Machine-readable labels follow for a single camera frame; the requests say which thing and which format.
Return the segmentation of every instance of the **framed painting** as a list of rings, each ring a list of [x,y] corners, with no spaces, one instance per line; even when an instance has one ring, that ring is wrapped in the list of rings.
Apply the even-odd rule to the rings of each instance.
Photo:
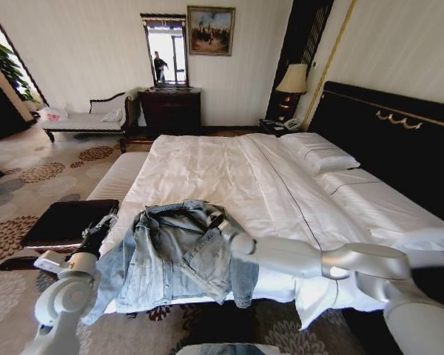
[[[189,54],[232,55],[234,7],[188,6]]]

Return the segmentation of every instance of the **lampshade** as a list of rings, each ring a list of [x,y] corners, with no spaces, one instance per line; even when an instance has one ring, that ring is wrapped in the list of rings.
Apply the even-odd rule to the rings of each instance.
[[[281,92],[306,93],[306,71],[305,64],[290,64],[283,80],[276,90]]]

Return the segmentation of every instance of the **white pillow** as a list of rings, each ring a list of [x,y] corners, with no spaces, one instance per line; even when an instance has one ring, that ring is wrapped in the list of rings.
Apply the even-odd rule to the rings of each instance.
[[[317,133],[293,133],[280,139],[312,176],[360,165],[354,157]]]
[[[444,250],[444,221],[365,170],[327,172],[316,181],[378,243],[402,250]]]
[[[39,117],[42,120],[49,121],[49,122],[58,122],[58,121],[64,121],[69,118],[67,118],[67,112],[64,109],[52,109],[50,107],[43,107],[38,111]]]
[[[102,122],[119,122],[119,121],[121,121],[123,116],[124,116],[124,113],[121,108],[114,109],[113,111],[110,111],[102,118]]]

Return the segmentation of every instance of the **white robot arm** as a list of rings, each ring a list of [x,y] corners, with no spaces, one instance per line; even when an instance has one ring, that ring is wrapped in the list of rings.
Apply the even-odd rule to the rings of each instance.
[[[68,262],[55,251],[46,251],[35,261],[37,268],[57,274],[59,281],[36,301],[38,331],[21,355],[79,354],[75,334],[78,322],[92,298],[98,250],[116,220],[116,215],[108,214],[95,227],[86,229],[84,241]]]
[[[299,240],[238,234],[226,220],[218,228],[235,257],[279,272],[340,280],[354,271],[357,287],[386,304],[386,324],[404,354],[444,354],[444,305],[414,284],[401,251],[363,243],[320,251]]]

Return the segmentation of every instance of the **wooden mirror frame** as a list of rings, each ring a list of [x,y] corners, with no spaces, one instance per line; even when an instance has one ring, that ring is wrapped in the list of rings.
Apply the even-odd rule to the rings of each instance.
[[[140,14],[141,20],[143,22],[143,28],[145,31],[145,36],[147,40],[147,49],[148,49],[148,56],[149,56],[149,64],[151,66],[151,73],[153,76],[153,84],[155,87],[189,87],[189,67],[187,64],[187,39],[186,39],[186,15],[185,14],[168,14],[168,13],[141,13]],[[147,21],[167,21],[167,22],[179,22],[181,23],[181,26],[183,28],[183,42],[184,42],[184,64],[186,66],[186,83],[185,84],[178,84],[176,81],[175,84],[169,84],[169,83],[158,83],[155,77],[155,68],[153,65],[152,55],[151,55],[151,49],[149,48],[149,40],[148,40],[148,25]]]

